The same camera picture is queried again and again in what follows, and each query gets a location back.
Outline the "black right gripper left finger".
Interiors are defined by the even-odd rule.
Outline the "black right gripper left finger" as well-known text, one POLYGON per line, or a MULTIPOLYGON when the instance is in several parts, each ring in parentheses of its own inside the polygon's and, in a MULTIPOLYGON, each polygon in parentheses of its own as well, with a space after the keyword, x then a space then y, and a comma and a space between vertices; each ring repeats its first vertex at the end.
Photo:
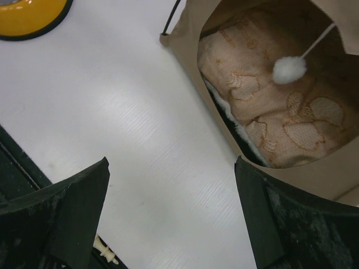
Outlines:
POLYGON ((109 182, 106 158, 1 204, 1 268, 88 268, 109 182))

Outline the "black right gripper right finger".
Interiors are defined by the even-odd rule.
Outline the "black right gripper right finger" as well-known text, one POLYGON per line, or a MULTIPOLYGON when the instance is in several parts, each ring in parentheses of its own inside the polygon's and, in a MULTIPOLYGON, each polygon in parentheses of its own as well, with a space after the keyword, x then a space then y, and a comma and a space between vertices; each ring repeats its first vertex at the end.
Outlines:
POLYGON ((241 157, 234 171, 257 268, 358 268, 358 207, 305 192, 241 157))

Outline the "white fluffy pet cushion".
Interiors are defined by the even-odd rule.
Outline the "white fluffy pet cushion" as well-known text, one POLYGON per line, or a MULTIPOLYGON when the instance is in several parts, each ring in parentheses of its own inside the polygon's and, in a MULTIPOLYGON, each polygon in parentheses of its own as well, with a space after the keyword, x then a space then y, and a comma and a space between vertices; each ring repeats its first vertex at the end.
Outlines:
POLYGON ((203 78, 266 166, 310 163, 358 136, 358 57, 343 51, 336 30, 308 56, 302 78, 272 79, 275 61, 301 54, 327 24, 311 11, 255 8, 199 42, 203 78))

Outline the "black tent pole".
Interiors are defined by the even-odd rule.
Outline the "black tent pole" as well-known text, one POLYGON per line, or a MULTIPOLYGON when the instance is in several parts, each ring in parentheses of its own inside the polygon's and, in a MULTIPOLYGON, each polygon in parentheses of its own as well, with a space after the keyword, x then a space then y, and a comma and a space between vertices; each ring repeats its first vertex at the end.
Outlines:
POLYGON ((168 19, 167 19, 167 21, 166 21, 166 23, 165 23, 165 25, 164 25, 164 29, 163 29, 161 35, 164 35, 164 36, 167 35, 167 31, 168 31, 169 25, 170 25, 170 23, 171 23, 171 21, 172 21, 172 18, 173 18, 173 16, 174 16, 174 14, 175 14, 175 12, 176 12, 176 10, 177 10, 177 8, 178 8, 178 6, 179 6, 180 3, 181 3, 181 0, 176 0, 176 1, 175 1, 174 5, 173 5, 173 7, 172 7, 172 10, 171 10, 171 12, 170 12, 170 14, 169 14, 169 16, 168 16, 168 19))

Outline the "white pompom tent toy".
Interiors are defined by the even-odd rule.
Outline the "white pompom tent toy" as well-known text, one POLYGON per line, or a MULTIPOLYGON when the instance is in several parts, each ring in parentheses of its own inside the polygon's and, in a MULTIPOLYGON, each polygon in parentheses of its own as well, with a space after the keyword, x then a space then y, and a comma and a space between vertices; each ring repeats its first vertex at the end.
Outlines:
POLYGON ((299 80, 307 71, 305 57, 336 27, 331 23, 301 56, 282 57, 274 63, 273 82, 285 85, 299 80))

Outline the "white chess piece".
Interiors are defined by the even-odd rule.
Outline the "white chess piece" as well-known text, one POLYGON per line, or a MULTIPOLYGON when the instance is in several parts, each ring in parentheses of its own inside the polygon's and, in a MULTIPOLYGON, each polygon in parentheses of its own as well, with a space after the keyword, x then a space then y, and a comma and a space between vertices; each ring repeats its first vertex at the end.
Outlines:
POLYGON ((93 247, 100 252, 100 256, 104 257, 108 263, 112 262, 115 265, 119 265, 119 261, 116 259, 116 255, 110 250, 108 246, 105 246, 102 243, 99 234, 95 235, 93 247))

